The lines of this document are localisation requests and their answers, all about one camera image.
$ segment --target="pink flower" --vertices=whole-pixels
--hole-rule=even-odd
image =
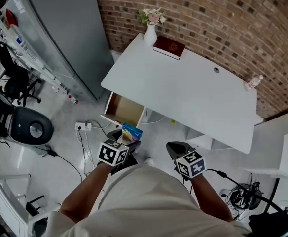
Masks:
[[[157,23],[159,20],[159,16],[157,16],[156,14],[151,14],[148,19],[150,20],[150,22],[152,23]]]

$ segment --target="red book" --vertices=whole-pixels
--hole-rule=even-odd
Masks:
[[[176,60],[179,60],[184,50],[184,44],[171,40],[164,36],[158,36],[153,49],[159,53],[166,54]]]

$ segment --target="open drawer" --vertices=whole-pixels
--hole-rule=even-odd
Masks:
[[[111,93],[105,113],[101,117],[122,126],[128,123],[139,127],[146,108],[114,92]]]

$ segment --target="refrigerator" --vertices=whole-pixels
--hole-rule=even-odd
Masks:
[[[113,66],[96,0],[9,0],[2,8],[51,73],[79,100],[97,100]]]

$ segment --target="power strip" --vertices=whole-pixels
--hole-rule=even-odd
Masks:
[[[78,130],[78,128],[81,127],[81,131],[91,131],[91,123],[76,123],[75,124],[75,130]]]

